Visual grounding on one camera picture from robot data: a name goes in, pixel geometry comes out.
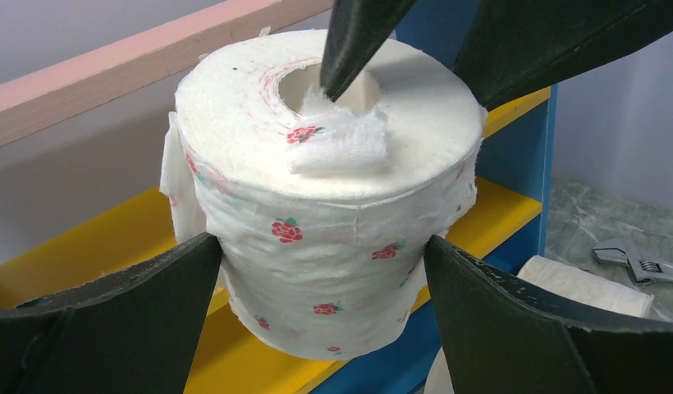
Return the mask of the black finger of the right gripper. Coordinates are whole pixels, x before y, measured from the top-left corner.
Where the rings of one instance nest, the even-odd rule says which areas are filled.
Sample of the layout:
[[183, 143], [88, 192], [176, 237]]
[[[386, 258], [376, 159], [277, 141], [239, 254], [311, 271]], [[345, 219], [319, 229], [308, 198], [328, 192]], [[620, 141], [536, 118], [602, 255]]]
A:
[[328, 26], [320, 87], [335, 102], [416, 3], [415, 0], [336, 0]]
[[493, 110], [672, 31], [673, 0], [482, 1], [453, 71]]

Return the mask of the white floral roll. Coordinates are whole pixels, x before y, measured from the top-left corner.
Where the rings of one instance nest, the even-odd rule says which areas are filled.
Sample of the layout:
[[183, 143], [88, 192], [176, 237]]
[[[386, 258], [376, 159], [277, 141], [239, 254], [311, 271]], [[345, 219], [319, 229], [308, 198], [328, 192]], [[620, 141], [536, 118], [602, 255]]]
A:
[[389, 164], [304, 176], [287, 151], [327, 134], [295, 128], [318, 82], [325, 30], [229, 44], [183, 78], [160, 190], [176, 240], [222, 246], [220, 285], [260, 341], [308, 360], [349, 360], [395, 341], [426, 283], [431, 236], [474, 205], [487, 113], [462, 79], [389, 39], [343, 100], [387, 118]]

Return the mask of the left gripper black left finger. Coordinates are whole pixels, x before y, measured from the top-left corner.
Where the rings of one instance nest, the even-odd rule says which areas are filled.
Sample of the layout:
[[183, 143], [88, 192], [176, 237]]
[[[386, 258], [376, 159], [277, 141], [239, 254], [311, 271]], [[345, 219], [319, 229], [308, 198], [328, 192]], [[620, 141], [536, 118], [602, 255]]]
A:
[[116, 273], [0, 309], [0, 393], [181, 393], [222, 247], [198, 235]]

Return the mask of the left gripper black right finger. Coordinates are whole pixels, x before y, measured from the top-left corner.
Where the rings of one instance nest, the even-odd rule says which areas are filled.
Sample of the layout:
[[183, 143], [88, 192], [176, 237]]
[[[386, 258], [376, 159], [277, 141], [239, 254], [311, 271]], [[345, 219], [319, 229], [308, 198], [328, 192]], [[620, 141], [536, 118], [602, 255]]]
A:
[[423, 260], [457, 393], [673, 393], [673, 323], [580, 304], [433, 236]]

